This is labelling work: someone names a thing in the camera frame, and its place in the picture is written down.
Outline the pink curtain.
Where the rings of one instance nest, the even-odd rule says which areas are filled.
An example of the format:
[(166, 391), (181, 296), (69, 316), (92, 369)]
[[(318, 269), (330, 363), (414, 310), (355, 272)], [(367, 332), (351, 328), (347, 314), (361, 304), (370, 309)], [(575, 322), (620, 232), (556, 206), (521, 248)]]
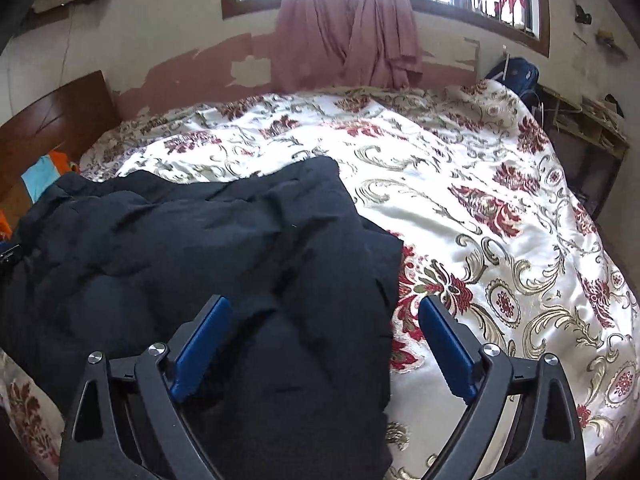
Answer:
[(342, 82), (358, 0), (282, 0), (271, 50), (279, 92)]
[(422, 77), (422, 48), (410, 0), (358, 0), (345, 84), (405, 89)]

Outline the brown wooden headboard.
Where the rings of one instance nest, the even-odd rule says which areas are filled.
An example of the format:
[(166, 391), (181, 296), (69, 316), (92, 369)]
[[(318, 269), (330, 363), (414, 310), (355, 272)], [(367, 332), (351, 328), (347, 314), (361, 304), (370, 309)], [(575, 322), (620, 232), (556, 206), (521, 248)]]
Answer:
[(119, 124), (99, 70), (48, 93), (1, 126), (1, 193), (9, 192), (39, 157), (59, 151), (77, 162)]

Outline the floral white red bedspread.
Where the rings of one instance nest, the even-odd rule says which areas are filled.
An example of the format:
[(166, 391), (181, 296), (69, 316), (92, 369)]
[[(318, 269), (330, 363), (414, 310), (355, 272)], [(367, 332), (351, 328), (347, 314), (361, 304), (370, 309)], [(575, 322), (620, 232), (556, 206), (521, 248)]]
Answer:
[(460, 408), (419, 330), (426, 295), (512, 356), (558, 352), (588, 477), (616, 470), (639, 437), (636, 298), (549, 137), (500, 84), (200, 104), (123, 122), (80, 166), (94, 180), (145, 169), (191, 183), (317, 154), (338, 162), (359, 211), (405, 244), (390, 366), (392, 477), (434, 462)]

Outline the orange blue brown pillow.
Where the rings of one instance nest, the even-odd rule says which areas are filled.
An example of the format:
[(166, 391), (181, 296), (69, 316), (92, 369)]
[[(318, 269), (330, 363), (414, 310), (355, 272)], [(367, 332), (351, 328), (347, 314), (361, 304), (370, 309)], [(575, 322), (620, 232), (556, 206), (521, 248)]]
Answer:
[(46, 188), (63, 174), (78, 172), (79, 166), (62, 152), (52, 151), (30, 166), (17, 182), (1, 195), (1, 240), (7, 242), (20, 219)]

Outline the black padded jacket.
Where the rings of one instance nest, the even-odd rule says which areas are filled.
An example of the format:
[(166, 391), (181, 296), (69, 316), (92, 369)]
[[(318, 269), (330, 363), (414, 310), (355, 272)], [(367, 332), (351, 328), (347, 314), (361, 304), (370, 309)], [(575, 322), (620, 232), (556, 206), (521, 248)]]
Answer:
[(1, 345), (61, 410), (88, 354), (168, 341), (210, 297), (232, 317), (186, 399), (227, 479), (379, 479), (399, 238), (358, 214), (333, 159), (178, 184), (68, 174), (20, 221)]

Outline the dark blue backpack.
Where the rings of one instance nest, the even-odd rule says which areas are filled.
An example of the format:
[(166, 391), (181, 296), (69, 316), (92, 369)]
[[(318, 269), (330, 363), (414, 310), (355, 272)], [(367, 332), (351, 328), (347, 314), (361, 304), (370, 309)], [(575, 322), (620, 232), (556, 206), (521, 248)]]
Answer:
[(500, 82), (515, 93), (528, 107), (539, 102), (537, 96), (539, 70), (525, 58), (506, 55), (486, 75), (486, 79)]

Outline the black wall hook object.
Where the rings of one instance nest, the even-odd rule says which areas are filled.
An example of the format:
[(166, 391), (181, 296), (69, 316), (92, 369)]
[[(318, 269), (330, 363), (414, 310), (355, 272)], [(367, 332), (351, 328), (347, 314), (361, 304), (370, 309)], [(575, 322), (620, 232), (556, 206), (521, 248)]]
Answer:
[(592, 15), (578, 3), (575, 4), (575, 22), (587, 26), (592, 24)]

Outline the pink left curtain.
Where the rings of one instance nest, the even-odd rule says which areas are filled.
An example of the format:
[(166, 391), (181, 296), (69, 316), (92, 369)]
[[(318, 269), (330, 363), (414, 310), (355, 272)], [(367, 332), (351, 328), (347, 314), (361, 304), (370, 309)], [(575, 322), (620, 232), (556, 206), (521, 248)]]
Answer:
[(342, 82), (358, 0), (282, 0), (271, 50), (279, 92)]

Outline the wooden desk with shelves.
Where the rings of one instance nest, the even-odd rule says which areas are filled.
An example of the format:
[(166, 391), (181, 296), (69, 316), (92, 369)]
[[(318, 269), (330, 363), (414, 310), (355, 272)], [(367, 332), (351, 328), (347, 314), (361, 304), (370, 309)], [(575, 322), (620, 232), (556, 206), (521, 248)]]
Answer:
[(544, 106), (544, 131), (564, 168), (568, 187), (598, 218), (629, 150), (623, 118), (608, 104), (584, 96), (578, 103), (543, 86), (538, 96)]

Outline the pink right curtain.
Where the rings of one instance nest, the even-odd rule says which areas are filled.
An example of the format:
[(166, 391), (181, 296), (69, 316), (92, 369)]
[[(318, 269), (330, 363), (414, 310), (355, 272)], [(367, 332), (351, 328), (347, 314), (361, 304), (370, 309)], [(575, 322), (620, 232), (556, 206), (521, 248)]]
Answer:
[(422, 77), (422, 48), (410, 0), (358, 0), (345, 84), (405, 89)]

